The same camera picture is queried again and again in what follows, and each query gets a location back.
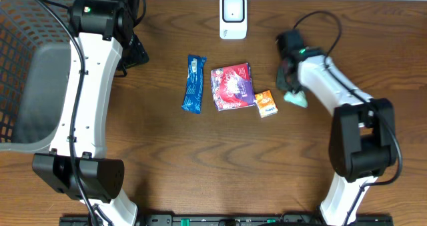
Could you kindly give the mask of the small orange snack packet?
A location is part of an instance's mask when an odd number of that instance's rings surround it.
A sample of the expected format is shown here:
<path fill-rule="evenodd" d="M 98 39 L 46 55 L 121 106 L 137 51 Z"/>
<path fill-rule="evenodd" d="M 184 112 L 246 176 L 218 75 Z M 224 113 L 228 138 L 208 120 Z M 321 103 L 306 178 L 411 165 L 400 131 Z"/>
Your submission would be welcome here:
<path fill-rule="evenodd" d="M 278 112 L 278 108 L 274 102 L 274 98 L 272 97 L 270 90 L 255 94 L 255 98 L 261 118 L 276 114 Z"/>

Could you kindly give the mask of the blue snack bar wrapper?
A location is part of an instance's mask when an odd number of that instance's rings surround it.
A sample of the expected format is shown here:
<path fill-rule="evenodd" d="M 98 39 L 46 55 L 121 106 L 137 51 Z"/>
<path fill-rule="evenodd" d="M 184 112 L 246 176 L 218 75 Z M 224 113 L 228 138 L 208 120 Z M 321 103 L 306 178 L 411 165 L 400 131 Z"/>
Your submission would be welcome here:
<path fill-rule="evenodd" d="M 207 57 L 198 55 L 188 56 L 188 73 L 185 88 L 185 97 L 181 108 L 191 113 L 201 113 L 203 96 L 203 68 Z"/>

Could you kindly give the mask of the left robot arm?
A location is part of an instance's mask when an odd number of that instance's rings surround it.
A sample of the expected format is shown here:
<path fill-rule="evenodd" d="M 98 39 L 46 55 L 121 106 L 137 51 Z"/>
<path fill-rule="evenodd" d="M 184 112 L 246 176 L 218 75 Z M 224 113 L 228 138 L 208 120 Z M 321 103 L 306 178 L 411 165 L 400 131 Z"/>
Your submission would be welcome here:
<path fill-rule="evenodd" d="M 59 126 L 33 171 L 53 190 L 84 203 L 90 225 L 136 225 L 137 205 L 123 190 L 124 164 L 108 159 L 105 122 L 114 77 L 147 63 L 134 33 L 144 0 L 75 0 L 65 29 L 71 62 Z"/>

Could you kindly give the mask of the red purple snack packet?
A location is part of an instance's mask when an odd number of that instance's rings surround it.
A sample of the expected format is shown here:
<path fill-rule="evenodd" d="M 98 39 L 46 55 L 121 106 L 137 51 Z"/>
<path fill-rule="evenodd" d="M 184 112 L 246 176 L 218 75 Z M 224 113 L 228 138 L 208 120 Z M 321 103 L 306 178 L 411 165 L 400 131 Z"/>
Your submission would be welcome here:
<path fill-rule="evenodd" d="M 218 111 L 252 107 L 256 104 L 250 65 L 242 63 L 210 72 L 213 102 Z"/>

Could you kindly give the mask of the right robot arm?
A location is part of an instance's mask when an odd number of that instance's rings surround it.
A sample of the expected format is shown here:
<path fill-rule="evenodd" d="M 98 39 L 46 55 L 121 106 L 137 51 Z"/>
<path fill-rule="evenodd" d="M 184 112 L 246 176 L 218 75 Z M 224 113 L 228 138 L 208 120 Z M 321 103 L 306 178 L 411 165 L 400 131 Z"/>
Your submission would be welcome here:
<path fill-rule="evenodd" d="M 332 116 L 328 154 L 334 178 L 320 213 L 327 225 L 350 225 L 369 188 L 396 180 L 379 181 L 387 168 L 401 166 L 393 105 L 361 91 L 321 48 L 308 47 L 297 29 L 279 34 L 276 45 L 276 86 L 286 100 L 304 106 L 303 92 L 311 91 Z"/>

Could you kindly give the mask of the mint green snack packet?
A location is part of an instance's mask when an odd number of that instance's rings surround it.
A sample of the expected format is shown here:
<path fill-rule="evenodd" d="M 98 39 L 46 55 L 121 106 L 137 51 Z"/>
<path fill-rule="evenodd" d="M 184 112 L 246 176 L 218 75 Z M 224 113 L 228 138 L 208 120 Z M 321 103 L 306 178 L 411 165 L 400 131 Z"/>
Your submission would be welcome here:
<path fill-rule="evenodd" d="M 303 91 L 288 91 L 284 95 L 284 101 L 302 108 L 308 107 L 308 101 Z"/>

